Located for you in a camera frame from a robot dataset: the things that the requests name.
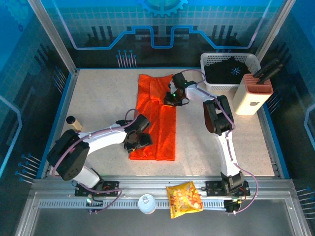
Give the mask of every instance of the yellow chip bag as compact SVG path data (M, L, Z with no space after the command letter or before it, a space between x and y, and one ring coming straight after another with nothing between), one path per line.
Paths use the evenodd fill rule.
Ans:
M192 181L166 189L171 203L171 219L186 213L203 211L200 195Z

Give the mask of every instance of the towel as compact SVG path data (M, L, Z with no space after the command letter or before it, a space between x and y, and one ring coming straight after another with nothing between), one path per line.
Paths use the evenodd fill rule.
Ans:
M136 109L151 123L148 133L153 144L132 152L130 160L175 160L176 107L163 105L172 76L139 76Z

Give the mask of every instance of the white tabletop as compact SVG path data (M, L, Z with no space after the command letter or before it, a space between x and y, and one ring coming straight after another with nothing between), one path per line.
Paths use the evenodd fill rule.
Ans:
M80 70L67 116L76 117L82 131L106 128L124 119L135 108L139 74L166 76L182 69L84 69ZM185 72L186 80L200 81L198 72ZM234 113L231 92L227 96L236 130L233 144L240 167L256 176L274 176L257 115ZM63 132L69 129L65 123ZM220 176L220 150L213 134L204 124L202 104L190 102L177 107L176 160L129 160L123 145L112 145L90 154L86 161L101 175L121 176Z

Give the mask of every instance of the plastic basket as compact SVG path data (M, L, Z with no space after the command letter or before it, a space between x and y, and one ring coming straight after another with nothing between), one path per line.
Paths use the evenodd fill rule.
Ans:
M205 66L234 57L235 60L245 63L251 73L260 70L260 63L254 54L250 53L203 53L200 57L201 71L205 73ZM205 81L208 91L236 91L238 84L210 84Z

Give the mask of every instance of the purple cable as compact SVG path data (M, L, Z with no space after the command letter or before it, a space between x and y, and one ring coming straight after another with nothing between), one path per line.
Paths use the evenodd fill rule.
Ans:
M218 101L218 99L217 99L215 96L212 96L212 95L210 95L209 93L207 93L206 91L204 91L204 90L202 90L202 89L199 89L199 88L197 87L198 84L200 84L200 83L202 83L202 82L204 82L204 81L206 80L206 75L205 75L202 71L197 70L197 69L187 69L187 70L183 70L181 73L183 73L183 72L185 72L185 71L190 71L190 70L192 70L192 71L197 71L197 72L199 72L199 73L201 73L201 74L203 75L203 78L204 78L204 79L203 79L202 81L199 81L199 82L196 84L196 89L197 89L198 91L202 92L203 94L208 95L209 97L213 98L213 99L216 101L216 103L217 103L219 109L222 111L222 113L223 113L223 115L225 116L225 118L226 118L226 119L228 120L228 122L232 125L232 129L229 130L229 131L226 133L226 136L225 136L225 137L227 138L228 135L229 135L229 133L232 132L233 130L235 130L235 124L234 124L234 122L233 122L233 121L231 120L231 118L227 115L227 113L225 112L225 110L223 109L223 107L221 106L220 102ZM229 143L228 139L226 139L226 143L227 143L227 149L228 149L228 153L230 154L231 161L233 161L232 152L231 152L231 148L230 148L230 143ZM235 214L237 214L237 213L240 213L240 212L246 210L246 209L254 202L254 200L255 200L255 198L257 197L257 194L258 194L258 181L257 181L256 177L255 177L252 173L250 173L250 172L248 172L248 171L242 169L242 168L239 167L236 163L234 163L234 165L235 165L238 169L240 169L241 171L244 171L245 173L247 173L247 174L249 174L250 176L252 176L253 179L254 179L255 182L256 182L256 192L255 192L255 195L253 196L251 202L250 202L245 208L243 208L242 210L237 211L237 212L235 213Z
M107 131L115 131L115 130L119 130L119 129L122 129L122 128L126 128L126 127L132 125L132 124L135 122L135 120L137 119L137 117L138 117L138 111L137 111L136 109L130 109L130 110L127 111L126 116L128 115L128 113L129 113L130 111L135 111L135 113L136 113L134 119L133 119L130 123L128 123L128 124L126 124L126 125L124 125L124 126L120 126L120 127L106 128L106 129L102 129L102 130L96 131L96 132L94 132L94 133L92 133L92 134L89 134L89 135L84 136L83 138L79 139L79 140L76 141L74 144L72 144L72 145L64 152L64 154L60 157L60 159L59 159L59 160L57 161L57 163L55 164L55 166L54 166L54 168L53 168L53 171L52 171L52 175L53 175L53 176L57 176L57 175L55 174L55 172L56 172L58 166L60 165L60 163L64 160L64 158L67 156L67 154L68 154L71 150L73 150L73 148L74 148L78 143L80 143L81 141L83 141L83 140L85 140L85 139L88 139L88 138L91 138L91 137L93 137L93 136L96 136L96 135L105 133L105 132L107 132Z
M115 201L118 200L118 198L121 196L121 194L122 194L122 192L123 192L120 188L111 189L111 190L104 190L104 191L96 191L96 190L93 190L93 189L88 188L87 186L85 186L85 185L82 184L82 183L81 183L80 185L81 185L82 187L84 187L86 190L88 190L88 191L90 191L90 192L92 192L92 193L112 193L112 192L117 192L117 191L119 191L118 196L117 196L109 205L107 205L106 207L104 207L104 208L101 209L101 210L95 211L95 212L94 212L95 214L97 214L97 213L99 213L99 212L102 212L102 211L108 209L110 206L112 206L112 205L115 203Z

